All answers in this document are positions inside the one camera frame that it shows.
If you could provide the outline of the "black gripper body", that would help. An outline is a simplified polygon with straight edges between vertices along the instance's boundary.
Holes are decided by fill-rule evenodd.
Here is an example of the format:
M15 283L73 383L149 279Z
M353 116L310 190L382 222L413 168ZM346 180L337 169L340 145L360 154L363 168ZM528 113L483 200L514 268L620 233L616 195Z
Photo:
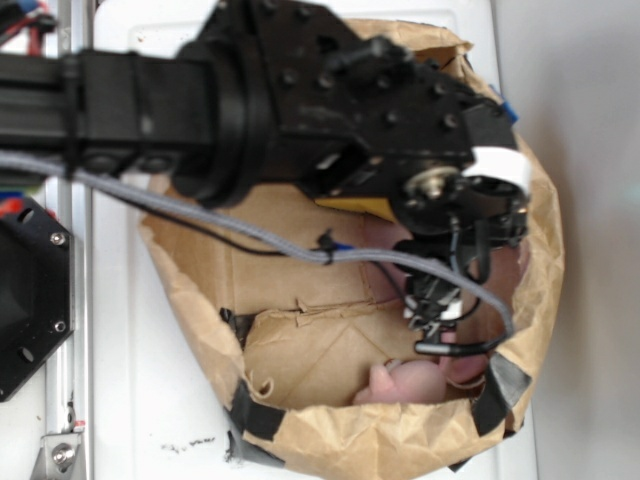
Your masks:
M500 105L381 36L273 43L274 181L386 201L402 252L468 263L520 243L530 165Z

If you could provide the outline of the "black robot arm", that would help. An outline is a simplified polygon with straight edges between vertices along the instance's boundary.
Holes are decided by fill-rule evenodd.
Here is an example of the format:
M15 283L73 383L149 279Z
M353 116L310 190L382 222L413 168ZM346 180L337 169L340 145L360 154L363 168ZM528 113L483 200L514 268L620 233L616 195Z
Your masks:
M1 155L14 152L63 175L166 173L209 208L261 183L333 208L383 200L414 253L482 257L526 233L530 164L505 109L305 2L221 2L171 59L3 55Z

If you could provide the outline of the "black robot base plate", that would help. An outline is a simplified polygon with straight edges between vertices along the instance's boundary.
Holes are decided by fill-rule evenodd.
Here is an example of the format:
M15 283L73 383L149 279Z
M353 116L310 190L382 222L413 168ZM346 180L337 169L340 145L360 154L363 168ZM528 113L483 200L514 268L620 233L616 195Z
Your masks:
M71 333L71 234L31 198L1 204L1 400Z

